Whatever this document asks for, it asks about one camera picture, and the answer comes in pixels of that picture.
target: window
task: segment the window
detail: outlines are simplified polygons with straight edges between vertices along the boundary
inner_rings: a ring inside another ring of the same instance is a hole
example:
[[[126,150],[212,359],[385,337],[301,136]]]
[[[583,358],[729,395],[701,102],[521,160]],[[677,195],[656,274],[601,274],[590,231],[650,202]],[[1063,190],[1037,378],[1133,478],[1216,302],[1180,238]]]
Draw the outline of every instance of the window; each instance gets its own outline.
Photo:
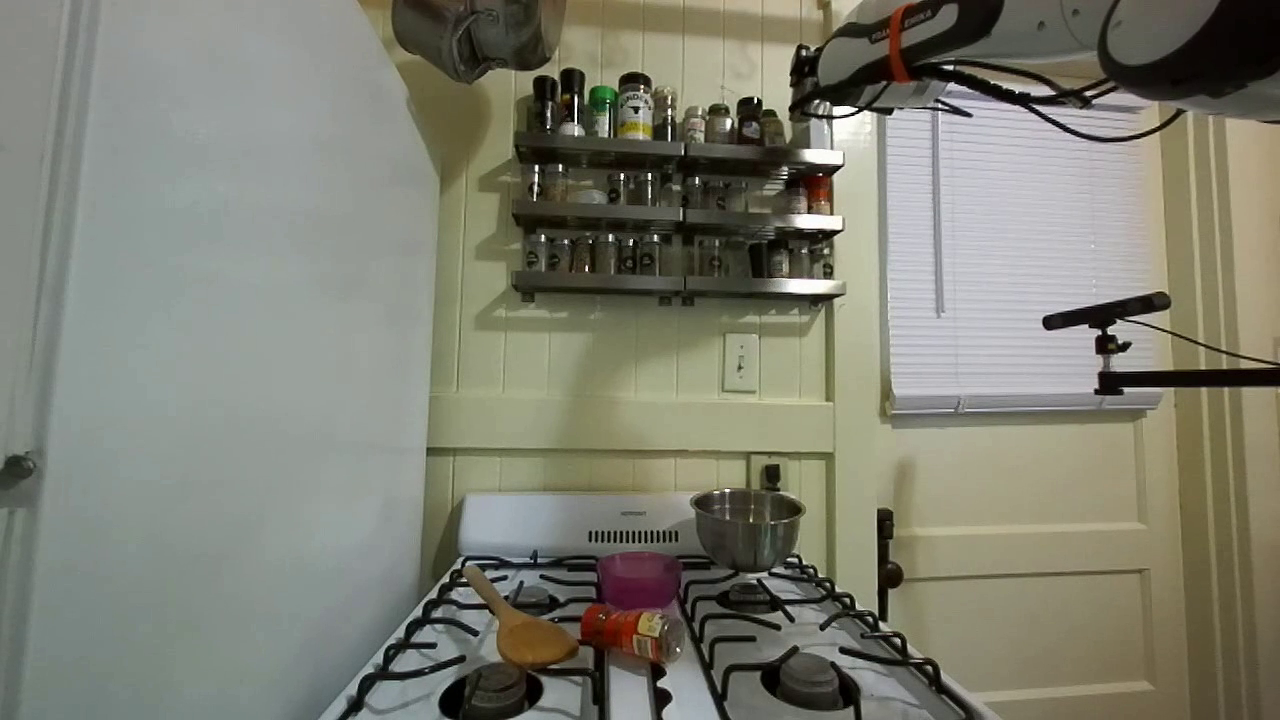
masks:
[[[1142,295],[1155,278],[1154,139],[1088,143],[1037,115],[966,102],[975,115],[883,119],[887,418],[1145,412],[1155,391],[1094,395],[1094,331],[1040,315]],[[1055,114],[1088,134],[1154,125],[1136,102]],[[1126,331],[1126,369],[1155,339]]]

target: white door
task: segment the white door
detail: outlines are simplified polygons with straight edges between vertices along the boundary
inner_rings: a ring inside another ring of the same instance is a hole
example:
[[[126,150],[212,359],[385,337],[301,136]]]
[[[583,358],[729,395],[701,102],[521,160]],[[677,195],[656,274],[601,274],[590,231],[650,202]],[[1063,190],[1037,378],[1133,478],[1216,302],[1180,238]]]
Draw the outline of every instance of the white door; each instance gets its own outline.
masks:
[[[85,39],[70,0],[0,4],[0,717],[18,717],[42,491],[22,457],[42,452],[53,302],[75,134],[71,73]]]
[[[877,125],[839,195],[877,207]],[[910,585],[887,619],[1011,720],[1183,720],[1171,405],[1145,419],[882,419],[882,223],[853,217],[836,315],[836,576],[877,599],[877,508]]]

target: refrigerator door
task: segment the refrigerator door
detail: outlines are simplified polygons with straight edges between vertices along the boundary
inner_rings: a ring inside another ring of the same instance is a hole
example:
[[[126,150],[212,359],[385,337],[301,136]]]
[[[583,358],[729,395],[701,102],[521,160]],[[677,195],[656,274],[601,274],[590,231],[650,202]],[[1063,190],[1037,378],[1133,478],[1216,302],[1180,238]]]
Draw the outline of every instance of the refrigerator door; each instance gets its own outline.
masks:
[[[22,720],[317,717],[420,591],[437,168],[358,4],[97,4]]]

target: robotic arm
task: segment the robotic arm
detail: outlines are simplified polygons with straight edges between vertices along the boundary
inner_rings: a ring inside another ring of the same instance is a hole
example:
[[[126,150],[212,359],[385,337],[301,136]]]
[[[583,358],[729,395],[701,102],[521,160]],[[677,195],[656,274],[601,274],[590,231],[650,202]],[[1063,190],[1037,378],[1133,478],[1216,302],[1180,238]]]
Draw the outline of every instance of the robotic arm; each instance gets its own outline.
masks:
[[[1275,38],[1275,0],[866,0],[821,48],[795,48],[793,106],[938,109],[959,63],[1094,51],[1136,98],[1280,119]]]

